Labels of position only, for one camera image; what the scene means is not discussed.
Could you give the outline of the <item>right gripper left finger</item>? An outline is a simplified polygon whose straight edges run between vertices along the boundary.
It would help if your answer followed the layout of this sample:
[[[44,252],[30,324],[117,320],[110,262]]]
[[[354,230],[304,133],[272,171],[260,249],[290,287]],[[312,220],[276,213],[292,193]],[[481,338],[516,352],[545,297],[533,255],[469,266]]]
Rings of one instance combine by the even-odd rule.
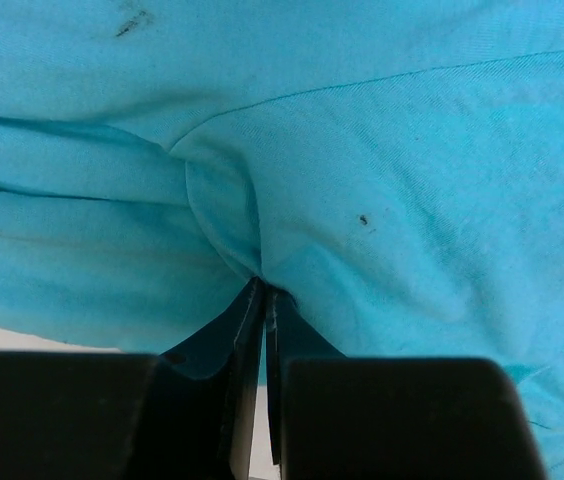
[[[0,351],[0,479],[245,479],[263,285],[160,354]]]

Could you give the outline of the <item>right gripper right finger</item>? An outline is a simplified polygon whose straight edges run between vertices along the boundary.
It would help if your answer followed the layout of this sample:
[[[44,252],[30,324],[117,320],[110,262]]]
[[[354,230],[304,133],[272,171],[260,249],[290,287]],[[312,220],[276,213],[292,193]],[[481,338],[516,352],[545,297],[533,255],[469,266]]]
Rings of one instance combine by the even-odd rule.
[[[511,379],[483,358],[360,358],[269,289],[272,458],[285,479],[543,479]]]

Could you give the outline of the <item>cyan t shirt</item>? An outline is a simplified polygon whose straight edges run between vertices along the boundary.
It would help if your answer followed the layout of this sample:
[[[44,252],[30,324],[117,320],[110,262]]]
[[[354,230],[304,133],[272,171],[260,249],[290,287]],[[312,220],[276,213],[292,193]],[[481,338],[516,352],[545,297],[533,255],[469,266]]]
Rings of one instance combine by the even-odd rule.
[[[0,1],[0,328],[160,351],[253,277],[497,361],[564,479],[564,1]]]

